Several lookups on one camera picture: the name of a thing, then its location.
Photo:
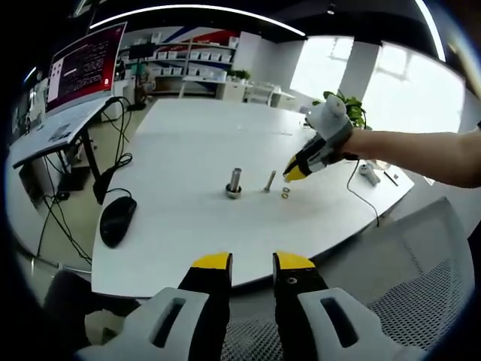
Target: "human arm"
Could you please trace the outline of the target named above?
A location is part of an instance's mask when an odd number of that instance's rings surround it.
[[[354,129],[341,151],[382,160],[445,184],[481,187],[480,131],[459,135]]]

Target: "white table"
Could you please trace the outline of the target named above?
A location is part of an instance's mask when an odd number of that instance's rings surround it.
[[[177,287],[192,262],[209,253],[234,255],[233,286],[271,275],[272,253],[312,257],[341,243],[373,220],[373,210],[346,190],[353,162],[340,162],[287,184],[289,159],[313,136],[302,114],[264,105],[206,99],[158,100],[127,151],[133,161],[113,176],[138,207],[115,249],[96,231],[92,289],[151,297]],[[232,169],[242,168],[242,196],[227,199]],[[272,170],[271,192],[262,192]],[[372,187],[356,174],[351,187],[379,214],[413,186],[399,169],[395,186],[380,174]],[[291,190],[282,199],[281,189]],[[108,193],[104,207],[122,192]]]
[[[109,98],[104,96],[75,105],[53,116],[47,116],[41,125],[32,129],[29,134],[18,138],[10,146],[13,167],[17,168],[30,160],[68,147],[78,138],[92,117],[104,107]],[[75,112],[82,114],[82,117],[76,117]],[[87,143],[86,148],[90,148],[89,142]]]

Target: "metal shaft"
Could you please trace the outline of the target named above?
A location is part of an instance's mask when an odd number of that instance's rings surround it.
[[[271,184],[275,176],[276,176],[276,171],[272,171],[271,176],[269,177],[268,183],[264,188],[265,192],[269,192],[271,190]]]
[[[233,193],[236,193],[239,187],[239,179],[241,178],[241,172],[242,170],[240,168],[234,168],[234,170],[232,171],[231,183],[229,188],[230,191]]]

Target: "monitor screen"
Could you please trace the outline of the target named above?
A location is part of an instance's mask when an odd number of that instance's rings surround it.
[[[87,35],[53,56],[47,111],[81,96],[110,91],[125,23]]]

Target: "led light strip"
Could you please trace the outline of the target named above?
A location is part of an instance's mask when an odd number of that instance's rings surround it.
[[[32,76],[32,74],[35,72],[35,70],[37,70],[36,66],[34,66],[33,69],[27,74],[25,79],[23,79],[23,83],[25,83],[30,78],[30,76]]]
[[[446,56],[444,55],[443,43],[441,42],[441,37],[439,36],[439,32],[437,30],[436,24],[434,23],[433,16],[429,12],[428,7],[422,0],[414,0],[418,8],[420,9],[424,20],[428,24],[429,31],[431,32],[431,36],[433,37],[434,46],[436,47],[437,57],[442,62],[446,62]]]
[[[151,8],[143,8],[143,9],[133,10],[133,11],[129,11],[127,13],[116,15],[115,17],[109,17],[108,19],[105,19],[105,20],[99,21],[98,23],[92,24],[90,26],[90,28],[94,29],[97,26],[104,25],[105,23],[108,23],[109,21],[112,21],[112,20],[120,19],[121,17],[128,17],[130,15],[145,13],[147,11],[166,10],[166,9],[208,9],[208,10],[227,11],[229,13],[236,13],[236,14],[240,14],[240,15],[246,15],[248,17],[255,17],[256,19],[264,20],[264,21],[267,21],[268,23],[272,23],[274,25],[281,26],[284,29],[287,29],[287,30],[290,30],[291,32],[295,32],[296,34],[299,34],[300,36],[306,36],[306,34],[303,33],[302,31],[294,29],[293,27],[288,26],[286,24],[282,24],[282,23],[280,23],[276,20],[269,19],[268,17],[263,17],[261,15],[249,13],[247,11],[231,9],[231,8],[224,8],[222,6],[211,6],[211,5],[162,5],[162,6],[152,6]]]

